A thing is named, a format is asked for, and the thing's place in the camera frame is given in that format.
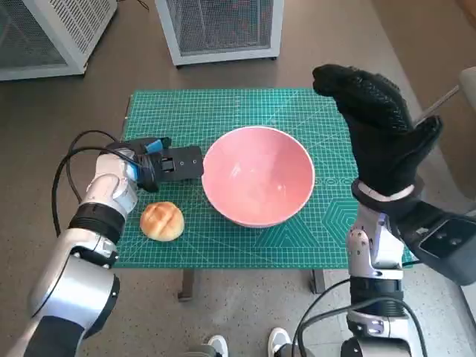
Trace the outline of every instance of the metal mesh panel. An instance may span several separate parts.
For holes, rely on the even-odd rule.
[[[270,48],[273,0],[167,0],[182,56]]]
[[[0,68],[65,64],[22,0],[0,0]]]
[[[66,30],[84,54],[111,5],[108,0],[50,0]]]

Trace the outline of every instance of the black glove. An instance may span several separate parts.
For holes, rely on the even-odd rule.
[[[384,196],[413,184],[441,120],[429,117],[413,128],[399,88],[379,74],[323,65],[312,76],[316,93],[333,97],[347,122],[360,181]]]

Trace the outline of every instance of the white cabinet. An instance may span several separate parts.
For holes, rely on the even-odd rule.
[[[280,53],[284,0],[155,0],[174,65]]]
[[[0,80],[83,74],[116,0],[0,0]]]

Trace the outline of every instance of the pink bowl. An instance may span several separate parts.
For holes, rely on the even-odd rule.
[[[203,164],[208,200],[245,227],[286,221],[306,204],[314,187],[314,165],[306,149],[292,136],[266,126],[224,134]]]

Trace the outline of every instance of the shoe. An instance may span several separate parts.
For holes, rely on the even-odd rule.
[[[271,331],[268,340],[268,357],[274,357],[274,354],[284,345],[291,344],[291,338],[285,329],[276,327]]]
[[[208,344],[212,346],[220,355],[222,355],[222,357],[228,357],[228,345],[226,344],[226,340],[223,336],[213,336],[210,338],[210,340],[208,340]]]

